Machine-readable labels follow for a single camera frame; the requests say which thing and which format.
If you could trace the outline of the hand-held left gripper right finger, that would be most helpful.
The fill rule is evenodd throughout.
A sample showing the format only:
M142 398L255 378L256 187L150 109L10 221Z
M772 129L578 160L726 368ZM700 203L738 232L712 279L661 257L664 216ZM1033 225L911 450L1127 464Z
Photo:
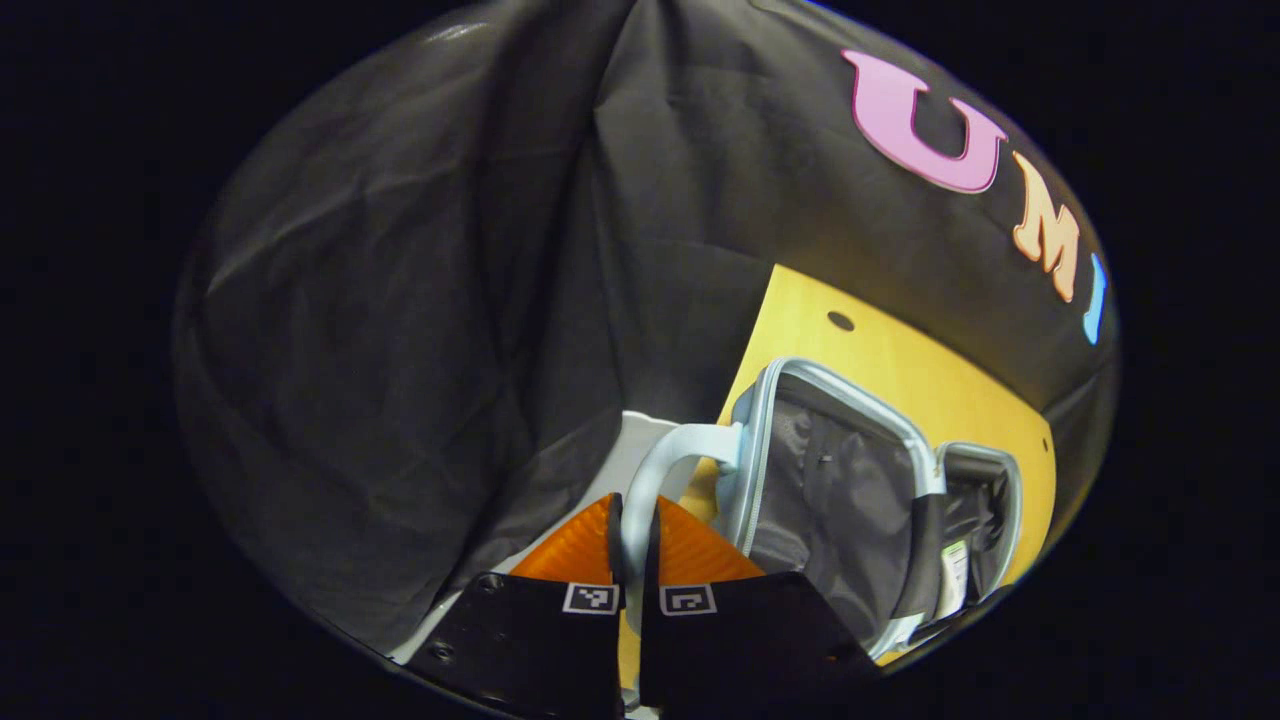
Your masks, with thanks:
M667 498L652 520L645 571L640 701L662 716L748 716L881 678L806 577L762 570Z

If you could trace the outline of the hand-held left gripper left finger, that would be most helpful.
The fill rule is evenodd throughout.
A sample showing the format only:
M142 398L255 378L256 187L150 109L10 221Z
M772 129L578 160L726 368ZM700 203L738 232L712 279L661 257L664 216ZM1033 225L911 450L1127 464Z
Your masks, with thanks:
M622 719L621 495L589 503L506 571L476 575L408 667L515 719Z

